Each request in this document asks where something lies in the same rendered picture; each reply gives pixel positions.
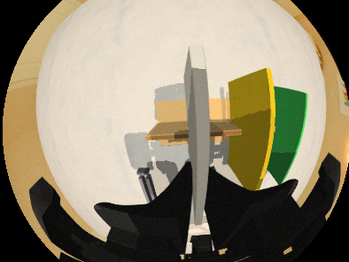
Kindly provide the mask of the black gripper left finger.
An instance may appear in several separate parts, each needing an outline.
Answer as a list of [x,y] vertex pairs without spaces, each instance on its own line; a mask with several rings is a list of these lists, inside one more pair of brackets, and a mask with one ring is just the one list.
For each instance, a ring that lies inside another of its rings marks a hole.
[[186,162],[171,184],[147,204],[97,203],[97,215],[110,227],[172,238],[179,255],[185,255],[192,206],[192,167]]

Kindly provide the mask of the olive slotted board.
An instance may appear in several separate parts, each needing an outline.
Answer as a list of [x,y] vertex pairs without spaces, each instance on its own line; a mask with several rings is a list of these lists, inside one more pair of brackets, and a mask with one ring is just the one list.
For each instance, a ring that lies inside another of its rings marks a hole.
[[275,128],[275,92],[271,68],[228,81],[230,123],[241,135],[230,136],[228,166],[242,187],[260,190],[267,172]]

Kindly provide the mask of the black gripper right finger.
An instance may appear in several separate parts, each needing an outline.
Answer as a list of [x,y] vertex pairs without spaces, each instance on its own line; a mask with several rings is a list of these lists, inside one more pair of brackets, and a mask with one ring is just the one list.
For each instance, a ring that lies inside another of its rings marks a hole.
[[293,194],[297,184],[299,181],[293,178],[271,188],[249,191],[209,166],[204,210],[214,251],[227,249],[249,218],[281,203]]

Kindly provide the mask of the green notched board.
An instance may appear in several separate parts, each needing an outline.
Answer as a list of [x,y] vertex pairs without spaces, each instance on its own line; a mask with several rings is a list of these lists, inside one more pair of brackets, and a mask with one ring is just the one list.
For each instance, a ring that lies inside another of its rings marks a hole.
[[275,131],[267,170],[282,184],[299,151],[306,124],[307,93],[274,86]]

